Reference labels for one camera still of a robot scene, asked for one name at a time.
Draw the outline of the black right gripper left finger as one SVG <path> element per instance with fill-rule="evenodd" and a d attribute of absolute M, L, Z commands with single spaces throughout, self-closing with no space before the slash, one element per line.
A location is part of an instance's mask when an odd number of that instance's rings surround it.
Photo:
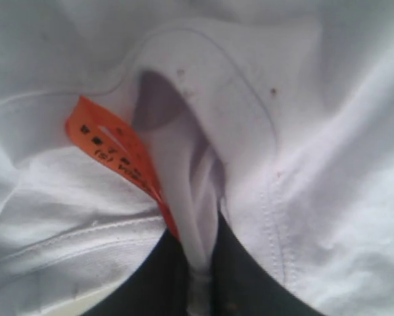
<path fill-rule="evenodd" d="M 133 275 L 84 315 L 186 315 L 188 281 L 188 265 L 182 246 L 165 230 Z"/>

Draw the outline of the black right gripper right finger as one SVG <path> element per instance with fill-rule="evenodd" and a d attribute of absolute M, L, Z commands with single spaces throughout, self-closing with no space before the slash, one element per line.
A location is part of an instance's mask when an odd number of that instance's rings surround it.
<path fill-rule="evenodd" d="M 273 279 L 219 214 L 212 255 L 212 314 L 314 316 L 318 312 Z"/>

